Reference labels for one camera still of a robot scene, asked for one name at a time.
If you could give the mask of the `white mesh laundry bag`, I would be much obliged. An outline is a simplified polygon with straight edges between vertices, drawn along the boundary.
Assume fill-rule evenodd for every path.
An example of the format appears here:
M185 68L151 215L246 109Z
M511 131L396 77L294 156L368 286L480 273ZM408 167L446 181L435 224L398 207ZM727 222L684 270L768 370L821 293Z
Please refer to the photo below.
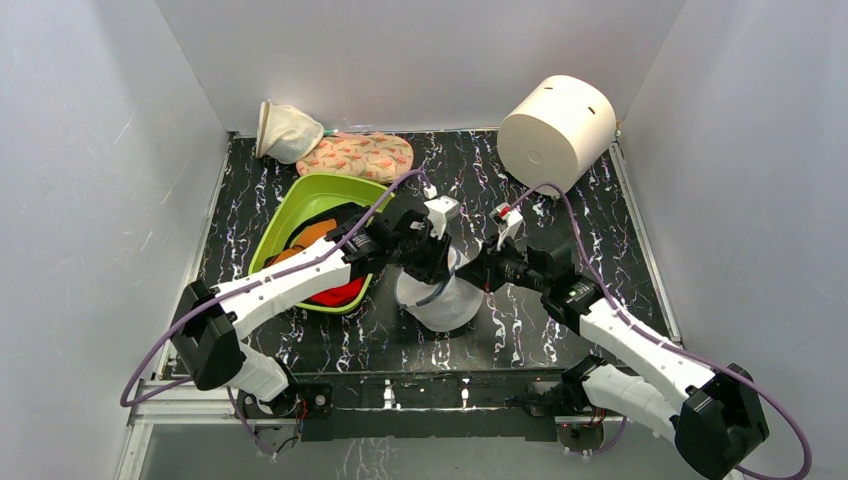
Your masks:
M429 285L401 271L394 288L397 304L433 332L448 332L470 322L480 309L484 292L455 272L469 262L457 247L449 250L447 281Z

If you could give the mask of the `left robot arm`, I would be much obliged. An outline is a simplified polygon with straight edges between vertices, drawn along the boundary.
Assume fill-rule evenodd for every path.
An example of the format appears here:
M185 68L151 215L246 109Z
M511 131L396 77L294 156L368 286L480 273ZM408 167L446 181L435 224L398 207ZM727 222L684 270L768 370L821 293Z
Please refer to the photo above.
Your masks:
M382 212L369 209L256 274L214 287L202 281L189 285L171 342L194 386L201 391L235 388L260 400L275 416L290 414L299 400L290 371L244 338L314 295L388 265L425 284L446 281L446 230L458 212L458 201L448 196L428 201L396 197Z

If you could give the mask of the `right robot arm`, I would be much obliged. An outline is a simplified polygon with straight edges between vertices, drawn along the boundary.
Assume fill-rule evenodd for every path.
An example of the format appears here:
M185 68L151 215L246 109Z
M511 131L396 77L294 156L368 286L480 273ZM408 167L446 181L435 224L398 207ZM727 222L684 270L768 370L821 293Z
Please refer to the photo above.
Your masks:
M505 284L540 293L548 316L595 343L634 370L628 375L588 356L562 375L565 405L577 414L595 407L613 410L674 444L698 474L723 479L769 437L749 374L732 364L728 372L672 352L672 343L603 295L582 275L571 249L518 249L510 240L487 240L481 252L456 272L487 293Z

